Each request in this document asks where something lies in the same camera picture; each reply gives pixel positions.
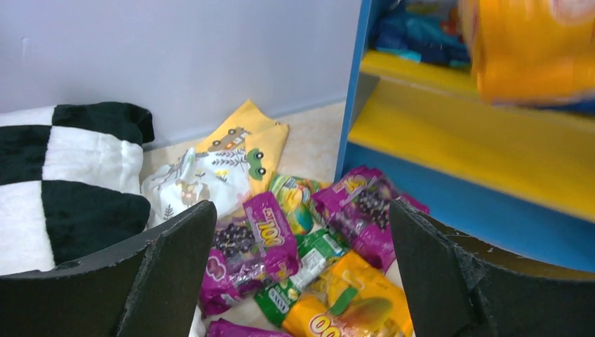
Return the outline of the orange candy bag floor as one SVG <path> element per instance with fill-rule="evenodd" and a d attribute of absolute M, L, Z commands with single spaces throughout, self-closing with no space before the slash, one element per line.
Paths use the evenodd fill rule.
<path fill-rule="evenodd" d="M 281 323 L 292 336 L 412 336 L 404 290 L 350 251 L 308 283 Z"/>

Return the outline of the orange candy bag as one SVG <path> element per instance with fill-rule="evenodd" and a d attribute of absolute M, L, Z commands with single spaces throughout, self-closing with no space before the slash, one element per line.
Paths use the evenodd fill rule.
<path fill-rule="evenodd" d="M 594 113 L 593 1 L 459 1 L 479 97 Z"/>

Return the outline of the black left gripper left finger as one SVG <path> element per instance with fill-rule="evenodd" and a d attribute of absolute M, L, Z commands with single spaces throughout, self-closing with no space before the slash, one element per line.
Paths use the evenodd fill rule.
<path fill-rule="evenodd" d="M 188 336 L 217 211 L 201 201 L 118 244 L 1 278 L 2 336 Z"/>

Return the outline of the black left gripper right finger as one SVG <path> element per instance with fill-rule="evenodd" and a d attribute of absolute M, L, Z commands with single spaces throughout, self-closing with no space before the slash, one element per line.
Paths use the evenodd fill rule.
<path fill-rule="evenodd" d="M 593 336 L 594 274 L 526 258 L 401 199 L 389 209 L 417 336 Z"/>

